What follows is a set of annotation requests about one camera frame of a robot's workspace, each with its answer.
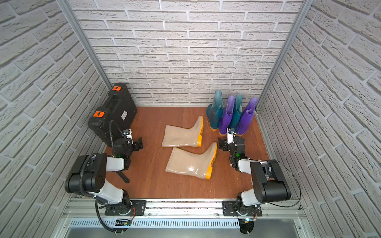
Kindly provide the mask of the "black plastic tool case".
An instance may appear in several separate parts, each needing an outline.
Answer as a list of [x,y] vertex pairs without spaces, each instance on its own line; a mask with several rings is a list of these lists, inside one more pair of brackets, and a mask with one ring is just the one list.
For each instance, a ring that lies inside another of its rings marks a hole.
[[109,122],[112,123],[113,140],[122,138],[122,132],[130,128],[137,114],[137,107],[128,87],[124,83],[114,84],[107,100],[95,110],[88,120],[88,126],[108,146],[111,147]]

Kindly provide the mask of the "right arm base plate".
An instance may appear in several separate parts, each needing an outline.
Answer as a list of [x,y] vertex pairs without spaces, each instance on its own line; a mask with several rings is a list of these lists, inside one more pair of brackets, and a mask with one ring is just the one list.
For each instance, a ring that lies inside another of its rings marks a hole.
[[223,200],[222,211],[225,217],[261,217],[263,215],[260,205],[239,205],[235,200]]

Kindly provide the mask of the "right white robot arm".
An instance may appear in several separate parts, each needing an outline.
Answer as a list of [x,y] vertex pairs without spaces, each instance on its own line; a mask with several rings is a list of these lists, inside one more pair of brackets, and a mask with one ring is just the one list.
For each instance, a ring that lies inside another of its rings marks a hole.
[[253,188],[240,192],[233,205],[238,216],[256,215],[263,203],[289,200],[291,191],[276,160],[256,161],[246,156],[245,139],[218,139],[218,148],[230,153],[231,167],[252,177]]

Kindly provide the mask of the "teal rain boot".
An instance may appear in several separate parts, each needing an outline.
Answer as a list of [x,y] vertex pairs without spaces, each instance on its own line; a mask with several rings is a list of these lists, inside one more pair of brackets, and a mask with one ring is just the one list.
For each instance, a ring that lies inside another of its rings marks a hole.
[[241,118],[241,115],[243,112],[242,102],[243,102],[243,95],[237,94],[237,96],[235,97],[235,102],[234,102],[233,117],[229,125],[230,128],[236,128]]
[[219,127],[219,121],[223,115],[224,102],[222,97],[222,92],[216,90],[214,93],[214,100],[212,104],[207,106],[206,115],[213,131],[216,131]]

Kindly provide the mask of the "beige rain boot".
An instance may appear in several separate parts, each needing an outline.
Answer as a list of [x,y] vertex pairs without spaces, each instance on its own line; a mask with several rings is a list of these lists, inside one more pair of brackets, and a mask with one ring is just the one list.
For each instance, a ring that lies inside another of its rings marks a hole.
[[203,116],[199,116],[192,128],[186,129],[166,125],[162,147],[201,147],[203,133]]
[[175,147],[172,150],[165,171],[209,180],[211,179],[212,165],[215,161],[217,150],[217,142],[213,142],[202,154],[191,153]]

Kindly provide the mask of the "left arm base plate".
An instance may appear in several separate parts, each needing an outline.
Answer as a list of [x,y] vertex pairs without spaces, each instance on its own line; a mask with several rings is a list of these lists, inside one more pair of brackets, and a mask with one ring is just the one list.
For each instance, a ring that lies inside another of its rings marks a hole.
[[147,200],[130,200],[130,203],[106,205],[106,216],[143,216]]

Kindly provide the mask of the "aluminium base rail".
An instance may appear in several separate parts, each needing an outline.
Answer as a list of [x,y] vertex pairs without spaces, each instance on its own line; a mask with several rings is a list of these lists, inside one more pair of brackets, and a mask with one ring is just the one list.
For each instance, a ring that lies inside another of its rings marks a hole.
[[258,219],[305,219],[306,215],[298,206],[285,208],[294,200],[260,205],[263,215],[261,217],[225,217],[222,211],[223,200],[233,199],[163,199],[163,198],[133,198],[147,200],[143,216],[137,218],[258,218]]

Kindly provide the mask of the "purple rain boot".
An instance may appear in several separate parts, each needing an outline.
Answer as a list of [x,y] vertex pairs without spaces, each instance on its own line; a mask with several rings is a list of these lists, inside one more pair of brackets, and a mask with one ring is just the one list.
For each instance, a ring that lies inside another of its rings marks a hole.
[[255,115],[258,102],[259,102],[258,98],[253,97],[250,99],[248,105],[245,107],[245,109],[241,115],[241,118],[237,124],[237,127],[236,127],[236,134],[237,135],[243,135],[248,130],[248,128],[249,128],[249,126],[253,120],[253,117]]
[[229,96],[225,110],[219,122],[219,134],[226,135],[227,128],[230,125],[234,114],[235,97]]

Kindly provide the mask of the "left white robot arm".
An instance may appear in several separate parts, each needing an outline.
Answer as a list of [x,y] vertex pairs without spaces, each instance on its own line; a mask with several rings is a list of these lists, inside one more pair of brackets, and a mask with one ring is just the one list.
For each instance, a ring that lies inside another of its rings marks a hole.
[[132,153],[142,148],[141,137],[134,142],[121,138],[113,142],[114,156],[106,153],[79,156],[65,181],[65,191],[95,199],[106,208],[106,215],[134,215],[136,210],[128,193],[109,183],[106,173],[116,172],[129,183],[123,171],[129,169]]

